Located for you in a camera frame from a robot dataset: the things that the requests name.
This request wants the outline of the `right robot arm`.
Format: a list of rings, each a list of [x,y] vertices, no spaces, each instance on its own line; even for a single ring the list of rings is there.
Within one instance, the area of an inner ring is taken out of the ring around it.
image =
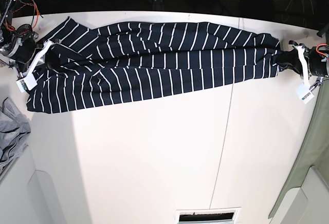
[[[33,18],[29,24],[17,28],[12,24],[15,13],[26,6],[33,7]],[[34,31],[41,16],[35,0],[1,0],[1,55],[9,62],[1,63],[19,73],[26,72],[45,41],[37,42],[39,34]]]

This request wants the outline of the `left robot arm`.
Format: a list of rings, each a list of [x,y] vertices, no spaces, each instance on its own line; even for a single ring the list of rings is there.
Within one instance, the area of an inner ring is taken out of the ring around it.
[[[328,25],[317,32],[318,37],[325,37],[326,42],[308,48],[303,43],[290,40],[291,51],[284,51],[276,58],[281,70],[292,70],[303,80],[311,76],[328,78]]]

